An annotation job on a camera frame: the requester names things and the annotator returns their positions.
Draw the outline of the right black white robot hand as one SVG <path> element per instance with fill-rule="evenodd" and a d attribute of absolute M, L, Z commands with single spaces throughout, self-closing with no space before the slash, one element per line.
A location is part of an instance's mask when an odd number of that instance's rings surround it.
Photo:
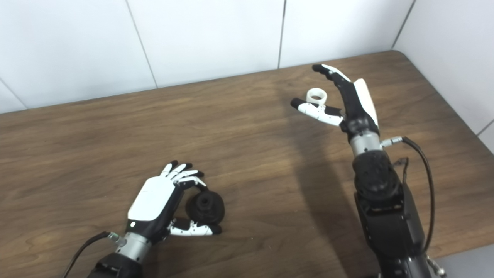
<path fill-rule="evenodd" d="M 344 109 L 324 103 L 307 102 L 297 97 L 291 100 L 291 107 L 320 122 L 339 126 L 347 134 L 349 141 L 365 131 L 380 134 L 376 109 L 363 78 L 351 81 L 339 69 L 325 64 L 314 64 L 312 70 L 335 84 L 341 94 Z"/>

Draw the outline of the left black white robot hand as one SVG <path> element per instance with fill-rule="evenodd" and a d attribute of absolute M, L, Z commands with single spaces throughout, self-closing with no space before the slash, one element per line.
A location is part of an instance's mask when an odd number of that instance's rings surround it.
<path fill-rule="evenodd" d="M 159 176 L 145 181 L 128 211 L 125 232 L 143 236 L 152 245 L 170 235 L 221 234 L 224 202 L 202 181 L 203 176 L 203 172 L 192 169 L 191 163 L 179 164 L 176 160 L 168 163 Z M 187 201 L 187 218 L 176 217 L 185 191 L 192 188 L 199 192 Z"/>

